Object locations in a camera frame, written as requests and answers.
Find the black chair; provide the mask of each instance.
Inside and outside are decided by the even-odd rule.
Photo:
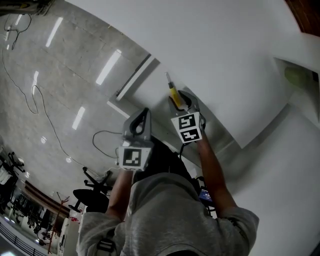
[[[76,190],[74,190],[73,194],[78,199],[78,201],[76,202],[75,206],[69,204],[69,207],[72,210],[80,213],[79,205],[80,205],[80,203],[83,203],[85,206],[87,206],[87,209],[86,209],[87,212],[105,213],[107,211],[108,204],[109,204],[109,199],[107,198],[107,193],[108,193],[108,191],[112,190],[112,187],[105,186],[105,183],[106,183],[107,179],[110,177],[110,175],[112,174],[112,172],[110,170],[108,170],[106,172],[106,175],[105,175],[103,181],[101,181],[99,183],[87,173],[87,170],[88,170],[87,167],[83,167],[82,169],[84,171],[84,174],[93,183],[93,184],[88,184],[88,180],[85,180],[84,184],[87,187],[93,188],[93,190],[91,190],[91,189],[76,189]]]

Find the white wall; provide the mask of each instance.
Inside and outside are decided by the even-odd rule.
[[[173,70],[244,147],[287,102],[269,57],[299,28],[283,0],[69,0]]]
[[[307,256],[320,241],[320,131],[293,108],[235,195],[260,218],[252,256]]]

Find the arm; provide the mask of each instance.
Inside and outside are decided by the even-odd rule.
[[[129,204],[133,172],[121,170],[111,191],[107,215],[124,220]]]
[[[204,131],[202,140],[197,141],[197,148],[206,187],[215,205],[216,215],[221,217],[224,210],[237,205],[227,189],[221,166]]]

